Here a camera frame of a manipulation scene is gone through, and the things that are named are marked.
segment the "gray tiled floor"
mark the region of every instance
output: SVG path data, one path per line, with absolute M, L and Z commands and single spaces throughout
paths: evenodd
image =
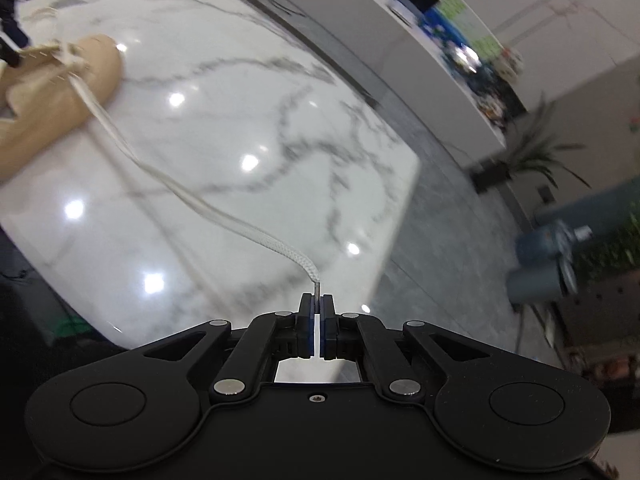
M 290 8 L 295 6 L 286 2 Z M 408 107 L 345 46 L 306 16 L 286 15 L 267 0 L 251 0 L 299 31 L 349 82 L 368 94 L 382 118 L 422 161 L 415 194 L 370 302 L 388 327 L 423 319 L 514 351 L 519 316 L 506 297 L 519 228 L 497 191 L 478 196 L 468 177 Z M 522 354 L 557 364 L 536 317 L 526 312 Z M 345 377 L 352 377 L 346 369 Z

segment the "white marble tabletop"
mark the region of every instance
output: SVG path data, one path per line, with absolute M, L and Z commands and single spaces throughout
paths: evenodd
M 338 312 L 372 294 L 418 159 L 338 76 L 241 0 L 31 0 L 66 40 L 116 39 L 108 112 L 144 161 L 299 248 Z M 24 22 L 36 38 L 49 23 Z M 296 310 L 294 263 L 187 209 L 95 121 L 0 187 L 0 223 L 49 284 L 132 348 L 205 320 Z

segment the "white shoelace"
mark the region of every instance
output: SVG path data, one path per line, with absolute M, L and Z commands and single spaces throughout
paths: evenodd
M 60 37 L 58 20 L 57 20 L 57 11 L 50 7 L 46 7 L 44 9 L 36 10 L 31 16 L 52 16 L 56 19 L 56 36 Z M 5 34 L 1 34 L 2 38 L 7 41 L 11 46 L 13 46 L 16 50 L 20 50 L 15 46 L 13 41 L 11 41 Z M 65 64 L 72 63 L 75 57 L 69 51 L 68 44 L 65 41 L 58 40 L 60 42 L 62 48 L 62 58 L 61 62 Z M 163 184 L 169 191 L 171 191 L 175 196 L 177 196 L 187 207 L 191 210 L 195 211 L 198 215 L 203 218 L 213 222 L 220 227 L 225 228 L 228 231 L 236 233 L 241 237 L 247 238 L 252 242 L 262 245 L 263 247 L 270 249 L 282 256 L 288 258 L 292 262 L 295 262 L 300 267 L 302 267 L 306 274 L 309 276 L 312 282 L 314 282 L 314 295 L 316 297 L 316 301 L 320 299 L 320 274 L 318 272 L 318 268 L 314 265 L 313 261 L 306 256 L 306 254 L 297 250 L 294 247 L 291 247 L 289 244 L 284 243 L 282 240 L 277 239 L 275 236 L 270 235 L 269 233 L 263 231 L 260 228 L 257 228 L 235 216 L 229 215 L 219 209 L 213 207 L 211 204 L 206 202 L 201 196 L 196 193 L 190 191 L 187 187 L 180 184 L 174 178 L 167 175 L 164 171 L 158 170 L 146 162 L 143 162 L 138 158 L 135 152 L 129 146 L 129 143 L 126 141 L 125 137 L 122 135 L 121 131 L 114 124 L 111 117 L 108 115 L 107 111 L 102 107 L 102 105 L 98 102 L 94 94 L 91 92 L 91 89 L 87 86 L 84 80 L 74 74 L 71 73 L 68 76 L 69 82 L 71 86 L 76 90 L 76 93 L 80 96 L 80 98 L 84 101 L 84 104 L 87 106 L 89 111 L 94 115 L 98 122 L 105 129 L 107 134 L 111 137 L 113 143 L 117 146 L 117 148 L 140 170 L 144 171 L 146 174 L 151 176 L 154 180 Z

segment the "shoe tongue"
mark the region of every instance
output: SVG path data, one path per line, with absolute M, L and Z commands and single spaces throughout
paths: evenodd
M 22 76 L 16 84 L 8 89 L 6 102 L 15 115 L 19 116 L 24 111 L 31 102 L 34 92 L 38 91 L 43 83 L 46 84 L 52 78 L 57 68 L 58 65 L 56 63 L 40 65 Z

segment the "beige shoe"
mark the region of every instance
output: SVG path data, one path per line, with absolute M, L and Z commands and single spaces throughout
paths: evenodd
M 84 123 L 91 113 L 68 80 L 78 74 L 102 104 L 122 77 L 122 58 L 115 42 L 103 34 L 69 45 L 76 61 L 67 66 L 56 59 L 59 44 L 21 51 L 17 68 L 0 76 L 0 107 L 15 117 L 0 119 L 0 182 L 10 179 L 38 152 Z

